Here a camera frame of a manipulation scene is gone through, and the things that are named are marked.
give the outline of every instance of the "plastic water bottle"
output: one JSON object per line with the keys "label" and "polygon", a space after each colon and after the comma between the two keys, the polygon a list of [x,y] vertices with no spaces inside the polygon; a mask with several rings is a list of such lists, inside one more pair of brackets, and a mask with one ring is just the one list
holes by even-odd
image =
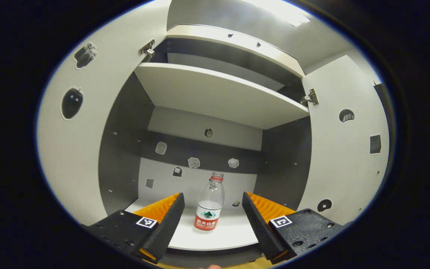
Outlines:
{"label": "plastic water bottle", "polygon": [[222,181],[223,174],[213,172],[203,188],[193,223],[193,231],[196,233],[209,234],[215,229],[225,199]]}

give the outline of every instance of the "bottle cap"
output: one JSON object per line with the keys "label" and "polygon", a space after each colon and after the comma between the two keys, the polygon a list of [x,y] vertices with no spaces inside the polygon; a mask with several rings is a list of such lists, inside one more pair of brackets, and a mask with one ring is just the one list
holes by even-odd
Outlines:
{"label": "bottle cap", "polygon": [[218,181],[222,182],[223,181],[223,173],[213,172],[210,179],[218,180]]}

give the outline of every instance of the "red label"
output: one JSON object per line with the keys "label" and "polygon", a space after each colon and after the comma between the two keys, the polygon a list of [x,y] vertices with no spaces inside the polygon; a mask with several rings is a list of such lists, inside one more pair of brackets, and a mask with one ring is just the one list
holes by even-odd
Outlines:
{"label": "red label", "polygon": [[204,220],[199,216],[195,215],[195,222],[193,223],[193,226],[203,231],[211,231],[215,229],[217,221],[218,218],[215,220]]}

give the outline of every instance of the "cabinet door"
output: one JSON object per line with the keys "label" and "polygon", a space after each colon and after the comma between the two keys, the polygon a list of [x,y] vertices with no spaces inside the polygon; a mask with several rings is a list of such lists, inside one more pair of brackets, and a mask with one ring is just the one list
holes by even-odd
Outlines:
{"label": "cabinet door", "polygon": [[[389,133],[381,101],[362,70],[343,56],[302,79],[306,95],[315,89],[319,104],[309,102],[312,154],[308,182],[299,210],[317,210],[329,199],[332,206],[321,214],[344,225],[354,220],[376,194],[387,165]],[[340,120],[340,112],[352,116]],[[381,150],[371,154],[371,136],[380,135]]]}

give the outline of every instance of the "bottle label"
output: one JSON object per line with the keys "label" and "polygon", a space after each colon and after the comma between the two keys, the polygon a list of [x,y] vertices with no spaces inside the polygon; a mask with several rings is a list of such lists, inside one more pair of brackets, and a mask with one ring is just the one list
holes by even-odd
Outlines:
{"label": "bottle label", "polygon": [[193,226],[203,231],[211,231],[215,229],[218,217],[220,216],[220,211],[222,211],[221,208],[212,210],[198,206]]}

